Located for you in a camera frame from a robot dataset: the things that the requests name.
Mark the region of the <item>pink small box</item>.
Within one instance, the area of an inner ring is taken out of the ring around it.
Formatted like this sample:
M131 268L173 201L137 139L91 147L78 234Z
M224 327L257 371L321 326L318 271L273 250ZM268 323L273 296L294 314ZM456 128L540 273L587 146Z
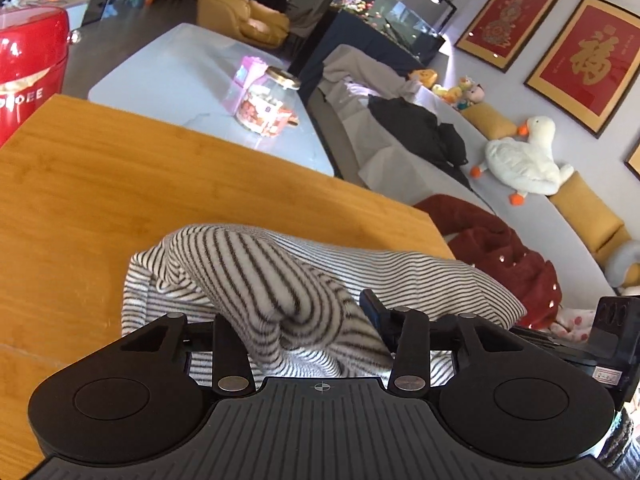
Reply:
M260 78L268 68L268 64L259 56L245 55L242 58L240 67L233 77L233 82L241 89L245 90L255 80Z

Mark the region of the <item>beige blanket on sofa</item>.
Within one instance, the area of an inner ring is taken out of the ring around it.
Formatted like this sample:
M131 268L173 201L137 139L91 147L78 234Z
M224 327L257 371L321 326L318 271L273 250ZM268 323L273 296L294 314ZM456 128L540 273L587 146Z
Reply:
M347 44L336 47L322 64L318 89L325 96L341 82L359 84L385 99L404 98L413 103L424 90L420 81L399 76L390 66Z

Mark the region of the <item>red goblet-shaped bin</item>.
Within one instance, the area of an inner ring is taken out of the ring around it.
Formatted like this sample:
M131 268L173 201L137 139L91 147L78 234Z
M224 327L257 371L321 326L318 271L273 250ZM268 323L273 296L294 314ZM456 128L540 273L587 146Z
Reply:
M62 90L70 22L55 6L1 12L1 141Z

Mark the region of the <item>yellow long sofa cushion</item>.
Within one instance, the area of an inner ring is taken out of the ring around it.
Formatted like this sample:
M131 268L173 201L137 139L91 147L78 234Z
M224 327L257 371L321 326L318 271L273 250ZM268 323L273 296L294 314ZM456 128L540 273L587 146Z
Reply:
M518 135L518 125L486 103L462 110L469 126L474 153L473 166L484 160L488 141ZM527 244L552 261L561 284L574 295L591 289L608 295L614 289L639 284L639 243L626 230L625 222L574 174L552 196L528 194L522 206L509 202L510 188L490 171L472 178L472 189L491 208L511 223Z

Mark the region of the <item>dark red fuzzy coat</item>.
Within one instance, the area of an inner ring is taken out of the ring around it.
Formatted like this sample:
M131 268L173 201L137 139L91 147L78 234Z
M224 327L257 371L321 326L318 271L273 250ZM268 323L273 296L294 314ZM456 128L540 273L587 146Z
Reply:
M555 321L562 290L555 267L526 247L495 214L457 197L436 194L416 204L428 214L456 259L476 266L509 289L526 309L518 325L545 330Z

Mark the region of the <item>white goose plush toy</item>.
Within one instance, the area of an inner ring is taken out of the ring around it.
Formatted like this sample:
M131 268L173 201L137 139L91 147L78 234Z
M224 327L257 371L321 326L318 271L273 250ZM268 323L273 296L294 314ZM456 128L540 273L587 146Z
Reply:
M522 206L528 194L552 196L574 174L569 164L559 166L553 157L552 144L555 122L547 116L529 117L518 127L518 135L490 140L484 148L484 160L470 170L470 176L479 178L490 171L494 177L512 190L509 202Z

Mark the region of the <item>glass fish tank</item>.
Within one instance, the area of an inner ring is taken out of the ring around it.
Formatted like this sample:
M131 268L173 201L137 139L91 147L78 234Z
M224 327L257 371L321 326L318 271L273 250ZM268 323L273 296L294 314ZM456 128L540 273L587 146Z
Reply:
M432 25L400 0L332 0L330 8L354 14L423 64L444 42Z

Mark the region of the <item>black white striped shirt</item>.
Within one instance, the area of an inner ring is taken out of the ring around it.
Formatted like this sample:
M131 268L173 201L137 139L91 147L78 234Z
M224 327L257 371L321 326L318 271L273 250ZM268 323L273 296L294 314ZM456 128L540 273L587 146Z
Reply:
M134 254L124 281L122 331L168 314L225 318L256 382L277 377L390 376L392 357L358 299L429 318L475 314L510 328L525 313L512 292L460 261L420 252L333 246L277 232L194 224Z

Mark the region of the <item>white marble coffee table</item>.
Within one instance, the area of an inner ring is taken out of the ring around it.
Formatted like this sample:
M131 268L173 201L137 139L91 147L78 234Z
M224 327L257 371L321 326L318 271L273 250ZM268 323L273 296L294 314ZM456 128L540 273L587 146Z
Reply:
M114 68L88 93L90 102L181 126L240 144L329 177L334 169L301 100L299 119L274 139L243 128L224 106L242 58L285 65L249 44L191 24L180 24Z

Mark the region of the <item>red framed gourd picture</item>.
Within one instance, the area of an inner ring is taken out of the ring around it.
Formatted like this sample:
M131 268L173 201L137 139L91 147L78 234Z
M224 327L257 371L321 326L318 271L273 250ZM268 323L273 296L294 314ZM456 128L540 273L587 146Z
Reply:
M487 0L454 46L506 73L559 0Z

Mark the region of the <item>yellow round plush toy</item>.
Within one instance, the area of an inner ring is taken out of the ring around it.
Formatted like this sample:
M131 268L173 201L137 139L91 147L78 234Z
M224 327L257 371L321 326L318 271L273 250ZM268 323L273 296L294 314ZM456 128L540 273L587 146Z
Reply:
M436 70L432 70L431 68L424 68L423 70L413 70L409 74L409 78L420 82L423 87L431 89L437 82L438 73Z

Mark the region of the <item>red framed calligraphy picture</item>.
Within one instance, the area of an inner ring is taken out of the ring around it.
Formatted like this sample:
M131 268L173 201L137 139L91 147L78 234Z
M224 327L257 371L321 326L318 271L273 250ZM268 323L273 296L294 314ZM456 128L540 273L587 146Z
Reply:
M580 0L525 85L598 138L639 75L639 15Z

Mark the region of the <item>black jacket on sofa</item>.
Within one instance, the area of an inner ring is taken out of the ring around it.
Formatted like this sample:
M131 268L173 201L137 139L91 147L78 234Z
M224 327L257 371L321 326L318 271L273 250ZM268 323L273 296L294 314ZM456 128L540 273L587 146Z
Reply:
M454 125L441 122L426 108L403 98L370 96L368 109L375 120L413 155L442 168L460 168L468 163L465 143Z

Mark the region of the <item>pink dotted white cloth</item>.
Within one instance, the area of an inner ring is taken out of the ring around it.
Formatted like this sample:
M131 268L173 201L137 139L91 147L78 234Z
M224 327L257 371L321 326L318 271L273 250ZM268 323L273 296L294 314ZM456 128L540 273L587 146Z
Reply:
M555 337L582 344L590 336L596 312L593 310L559 308L549 330Z

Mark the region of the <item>small plush toys group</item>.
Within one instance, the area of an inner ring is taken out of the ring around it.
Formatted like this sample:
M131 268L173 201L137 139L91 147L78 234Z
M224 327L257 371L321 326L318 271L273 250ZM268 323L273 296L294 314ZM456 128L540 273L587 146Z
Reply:
M485 99L484 88L467 76L462 77L456 86L449 89L440 84L434 84L431 92L459 112L480 104Z

